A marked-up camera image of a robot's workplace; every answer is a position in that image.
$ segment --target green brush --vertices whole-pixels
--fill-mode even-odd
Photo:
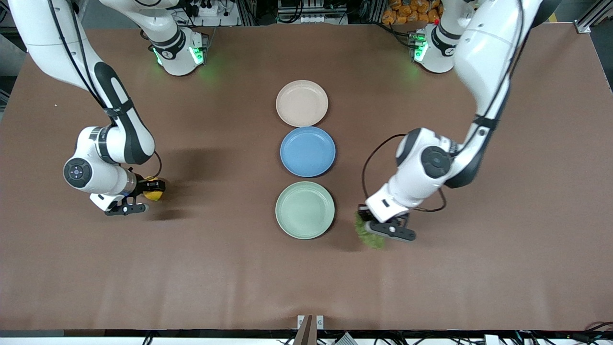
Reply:
[[[358,237],[362,240],[362,242],[364,242],[364,244],[366,244],[368,247],[371,247],[372,249],[383,248],[385,246],[385,238],[369,233],[368,231],[366,231],[364,225],[364,221],[356,212],[356,232]]]

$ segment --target green led light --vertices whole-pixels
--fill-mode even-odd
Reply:
[[[194,58],[194,62],[196,64],[201,64],[204,61],[204,58],[202,56],[202,49],[200,48],[189,48],[189,52],[191,53],[192,57]]]
[[[428,50],[428,42],[415,49],[415,60],[421,62],[424,59],[425,51]]]
[[[155,50],[155,48],[153,49],[153,52],[155,53],[156,58],[158,58],[158,64],[162,66],[162,60],[160,60],[158,52]]]

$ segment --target blue plate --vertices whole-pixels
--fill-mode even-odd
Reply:
[[[281,161],[294,175],[315,177],[325,173],[337,155],[328,133],[317,127],[300,127],[289,132],[281,143]]]

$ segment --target brown table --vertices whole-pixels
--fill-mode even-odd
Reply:
[[[157,66],[137,31],[88,35],[154,134],[169,190],[146,214],[106,217],[70,188],[61,171],[79,131],[107,120],[28,59],[0,126],[1,328],[286,328],[306,313],[327,328],[613,319],[613,96],[572,25],[530,35],[475,182],[448,190],[443,212],[413,215],[416,242],[381,251],[354,232],[362,163],[420,126],[463,140],[475,105],[455,74],[424,72],[375,26],[219,29],[208,65],[185,77]],[[296,79],[328,93],[319,126],[338,150],[313,179],[336,221],[312,241],[283,233],[273,208],[302,180],[281,165],[292,128],[275,112]],[[371,192],[394,173],[395,146],[373,159]]]

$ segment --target black cable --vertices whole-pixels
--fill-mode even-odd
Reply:
[[[442,187],[440,187],[438,189],[438,194],[441,196],[441,201],[443,202],[441,207],[438,207],[438,208],[435,208],[435,209],[424,209],[424,208],[421,208],[421,207],[414,207],[413,210],[414,211],[419,211],[419,212],[438,212],[438,211],[443,210],[444,208],[447,207],[447,198],[445,197],[445,193],[443,192],[443,188]],[[463,339],[463,338],[458,338],[458,339],[461,339],[461,340],[464,340],[464,341],[468,341],[470,344],[476,344],[474,341],[470,341],[468,339]]]
[[[377,341],[379,341],[379,340],[383,340],[383,342],[384,342],[384,343],[386,343],[387,345],[391,345],[391,343],[390,343],[389,341],[387,341],[387,340],[385,340],[385,339],[383,339],[383,338],[380,338],[380,336],[378,336],[378,337],[375,339],[375,342],[373,343],[373,345],[377,345]]]
[[[364,165],[362,166],[362,191],[364,192],[364,198],[368,199],[369,195],[368,195],[368,191],[366,190],[366,167],[368,166],[368,162],[370,162],[370,160],[373,158],[373,156],[377,153],[377,151],[383,147],[383,145],[387,144],[390,140],[394,139],[394,138],[398,138],[398,137],[403,137],[406,136],[406,134],[395,134],[387,139],[385,139],[385,141],[383,141],[382,143],[379,144],[379,146],[377,146],[368,156],[368,158],[366,158],[366,161],[364,162]],[[444,208],[447,207],[447,198],[445,197],[445,193],[443,192],[443,190],[441,188],[438,189],[438,193],[441,196],[441,200],[443,201],[443,205],[441,205],[441,207],[438,207],[436,209],[424,209],[421,207],[414,207],[413,210],[414,211],[419,211],[419,212],[438,212]]]
[[[145,332],[145,339],[143,340],[143,345],[151,345],[153,342],[153,337],[159,336],[158,331],[147,331]]]
[[[162,158],[160,158],[160,156],[159,156],[159,154],[158,154],[158,152],[157,152],[157,151],[153,151],[153,154],[155,154],[155,155],[157,156],[157,158],[158,158],[158,162],[159,162],[159,168],[158,168],[158,171],[156,172],[156,174],[155,174],[155,175],[153,175],[153,176],[151,176],[151,177],[147,177],[146,179],[142,179],[142,180],[138,181],[138,183],[142,183],[142,182],[151,181],[151,180],[153,180],[154,178],[158,177],[158,176],[159,176],[159,173],[161,173],[161,172],[162,172]]]
[[[390,29],[390,28],[386,27],[385,25],[383,25],[383,24],[381,24],[381,23],[379,23],[377,21],[369,21],[367,24],[374,24],[376,26],[379,26],[381,29],[383,29],[383,30],[385,30],[385,31],[387,31],[388,33],[391,33],[391,34],[392,33],[396,33],[396,35],[398,35],[398,36],[409,37],[408,33],[401,33],[400,31],[396,31],[394,29]]]
[[[247,4],[246,2],[243,2],[243,7],[247,10],[247,13],[251,16],[251,19],[253,19],[253,22],[255,22],[255,24],[259,25],[259,22],[258,22],[256,16],[251,11],[251,8],[249,7],[249,4]]]
[[[142,3],[142,2],[140,2],[139,0],[134,0],[134,1],[136,1],[136,3],[137,3],[137,4],[142,5],[142,6],[145,6],[145,7],[153,7],[153,6],[157,6],[157,5],[159,5],[159,3],[160,3],[160,2],[162,2],[162,0],[158,0],[158,1],[157,1],[155,4],[148,5],[148,4],[143,4],[143,3]]]
[[[424,340],[425,340],[425,338],[421,338],[420,340],[417,340],[413,345],[419,345],[419,343],[421,343]]]
[[[398,41],[398,43],[404,45],[407,48],[419,48],[419,46],[416,44],[408,44],[408,43],[402,42],[402,40],[398,36],[398,33],[396,32],[396,30],[393,29],[391,24],[389,25],[389,28],[392,31],[392,35],[394,35],[394,38],[396,38],[396,41]]]
[[[91,93],[91,96],[96,100],[96,102],[98,102],[98,104],[102,108],[104,108],[105,106],[100,101],[100,99],[96,97],[92,89],[89,87],[89,84],[87,83],[87,81],[85,81],[85,77],[83,77],[83,74],[81,73],[81,70],[78,68],[77,63],[72,58],[72,54],[70,52],[70,49],[68,48],[68,43],[66,42],[64,33],[62,32],[62,29],[59,25],[58,16],[55,14],[55,8],[53,7],[53,2],[51,0],[47,0],[47,3],[49,5],[49,10],[51,11],[51,16],[53,17],[53,21],[55,23],[55,28],[58,30],[59,39],[62,41],[62,45],[64,46],[64,50],[66,51],[66,55],[68,55],[68,58],[70,59],[70,62],[72,63],[72,66],[75,68],[75,71],[77,72],[79,78],[81,78],[81,81],[83,82],[83,84],[85,84],[85,87],[87,88],[89,93]]]
[[[394,138],[398,138],[401,136],[406,136],[406,134],[395,134],[387,139],[385,139],[384,142],[380,143],[379,146],[377,146],[377,148],[371,152],[370,156],[368,156],[368,158],[366,158],[366,161],[364,162],[364,165],[362,166],[362,191],[364,192],[364,198],[368,199],[368,192],[366,191],[366,167],[368,166],[368,162],[373,158],[373,156],[375,155],[375,153],[377,153],[377,151],[383,147],[383,145],[387,144],[390,140],[394,139]]]
[[[194,24],[194,21],[192,20],[192,18],[191,18],[191,17],[189,16],[189,14],[188,14],[188,12],[189,12],[189,11],[188,11],[187,6],[189,6],[189,4],[188,4],[188,3],[187,3],[187,5],[185,5],[185,6],[183,6],[183,3],[181,3],[181,8],[182,8],[182,9],[183,9],[183,11],[185,12],[185,15],[187,16],[187,18],[188,18],[189,22],[190,22],[190,23],[192,23],[192,25],[191,25],[191,26],[188,26],[188,28],[196,28],[196,27],[197,27],[197,26],[196,26],[196,24]]]
[[[2,10],[2,12],[4,12],[4,15],[2,16],[2,19],[0,19],[0,23],[2,23],[6,19],[6,15],[9,13],[9,11],[7,11],[5,9],[0,9],[0,10]]]
[[[77,40],[78,40],[79,47],[81,48],[81,56],[83,57],[83,66],[85,67],[85,72],[87,73],[87,79],[89,80],[91,89],[96,94],[96,98],[98,99],[99,103],[102,103],[102,98],[100,97],[100,93],[98,93],[98,90],[96,89],[96,86],[94,85],[94,80],[91,78],[91,73],[89,72],[89,66],[87,65],[87,57],[85,56],[85,48],[83,46],[81,30],[78,29],[77,15],[75,14],[74,11],[71,11],[71,12],[72,12],[72,23],[74,24],[75,31],[77,32]]]
[[[340,23],[343,21],[343,19],[345,18],[345,16],[347,15],[347,10],[345,10],[345,12],[343,13],[343,16],[341,17],[341,19],[338,21],[338,24],[340,25]]]
[[[289,339],[283,345],[288,345],[289,342],[292,341],[292,339],[294,339],[295,337],[296,337],[296,335],[292,335],[291,337],[289,337]]]
[[[517,0],[517,6],[519,6],[518,12],[519,12],[520,21],[519,21],[519,32],[517,33],[517,40],[515,43],[515,52],[513,52],[513,56],[515,56],[515,60],[509,63],[509,66],[507,67],[506,72],[504,73],[504,76],[500,79],[500,83],[498,84],[498,88],[496,89],[496,92],[494,93],[494,97],[492,98],[490,104],[487,106],[487,110],[485,110],[485,112],[481,116],[485,116],[486,114],[490,112],[490,109],[492,108],[494,101],[496,100],[496,97],[498,96],[498,93],[500,92],[500,89],[502,89],[502,85],[504,84],[505,78],[507,77],[511,78],[512,73],[515,71],[515,66],[517,66],[517,60],[519,60],[519,55],[521,55],[521,53],[523,52],[524,45],[526,44],[526,41],[527,41],[527,39],[525,39],[522,46],[520,47],[519,43],[522,40],[522,31],[524,30],[524,5],[522,4],[522,0]],[[470,138],[468,138],[468,140],[466,141],[466,143],[464,143],[462,148],[456,151],[452,155],[452,157],[456,157],[457,155],[462,153],[462,151],[464,151],[464,149],[468,146],[468,144],[470,144],[470,142],[476,136],[478,129],[479,129],[478,127],[475,128],[475,131],[470,136]]]
[[[602,322],[602,323],[600,323],[600,324],[599,324],[599,325],[597,325],[597,326],[594,326],[594,327],[592,327],[592,328],[588,328],[588,329],[586,329],[585,331],[595,331],[595,330],[597,330],[597,329],[599,329],[599,328],[603,328],[604,326],[608,326],[608,325],[613,325],[613,321],[609,321],[609,322]]]
[[[277,15],[276,20],[278,22],[280,22],[280,23],[291,24],[291,23],[297,21],[300,18],[300,16],[302,15],[303,8],[304,8],[304,3],[302,2],[302,0],[299,0],[299,3],[296,4],[296,11],[294,12],[294,15],[292,16],[292,18],[290,20],[288,20],[288,21],[282,20],[282,19],[279,18],[278,15]]]
[[[548,337],[544,336],[544,335],[539,335],[541,338],[543,338],[545,340],[545,342],[547,342],[547,344],[549,345],[556,345],[553,341],[549,340]]]

